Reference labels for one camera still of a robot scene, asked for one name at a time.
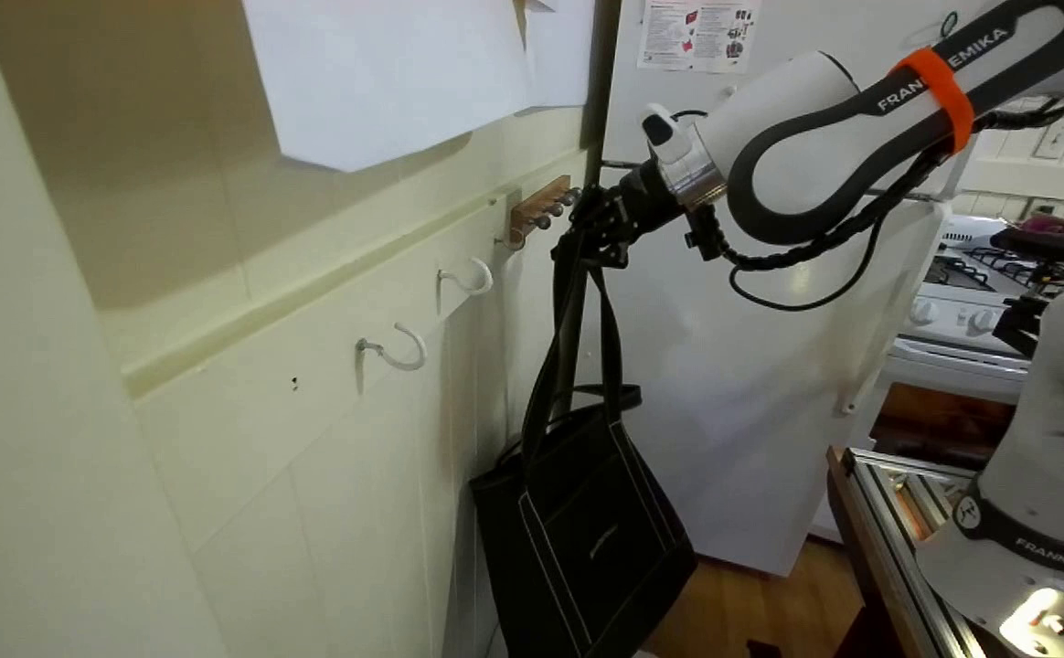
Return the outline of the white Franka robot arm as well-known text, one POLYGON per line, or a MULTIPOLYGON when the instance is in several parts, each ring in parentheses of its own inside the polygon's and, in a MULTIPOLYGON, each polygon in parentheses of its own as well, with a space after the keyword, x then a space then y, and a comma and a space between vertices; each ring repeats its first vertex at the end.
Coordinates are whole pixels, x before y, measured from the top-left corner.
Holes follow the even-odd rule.
POLYGON ((959 161, 1032 99, 1064 99, 1064 0, 621 0, 577 220, 698 555, 797 563, 959 161))

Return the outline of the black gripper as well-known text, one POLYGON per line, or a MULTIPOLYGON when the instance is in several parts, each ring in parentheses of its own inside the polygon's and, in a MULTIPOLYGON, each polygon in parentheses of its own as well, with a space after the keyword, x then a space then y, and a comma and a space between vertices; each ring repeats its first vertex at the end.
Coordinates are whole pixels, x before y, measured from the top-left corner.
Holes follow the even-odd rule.
POLYGON ((680 217, 653 161, 636 164, 613 188, 585 188, 571 211, 582 255, 598 268, 625 268, 630 249, 680 217))

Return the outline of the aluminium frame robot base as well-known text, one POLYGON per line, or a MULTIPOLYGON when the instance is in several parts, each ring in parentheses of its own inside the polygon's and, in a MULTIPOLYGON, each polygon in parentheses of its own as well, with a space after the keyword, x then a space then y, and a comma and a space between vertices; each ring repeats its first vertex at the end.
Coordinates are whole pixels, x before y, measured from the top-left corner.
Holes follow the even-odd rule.
POLYGON ((873 449, 825 454, 825 501, 862 607, 833 658, 1014 658, 920 579, 917 548, 949 516, 970 473, 873 449))

